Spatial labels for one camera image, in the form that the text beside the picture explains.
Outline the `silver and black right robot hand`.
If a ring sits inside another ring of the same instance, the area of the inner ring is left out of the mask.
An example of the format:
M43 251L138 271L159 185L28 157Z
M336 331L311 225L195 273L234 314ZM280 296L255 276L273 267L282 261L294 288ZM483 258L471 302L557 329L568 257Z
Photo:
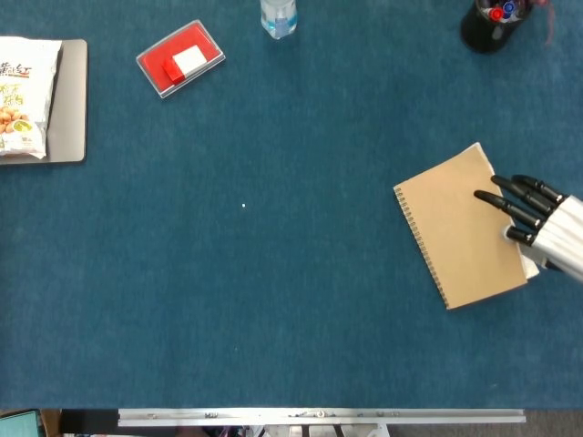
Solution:
M582 201L527 175L494 175L491 181L521 201L517 204L484 190L474 192L524 226L507 226L505 239L515 242L538 266L582 281Z

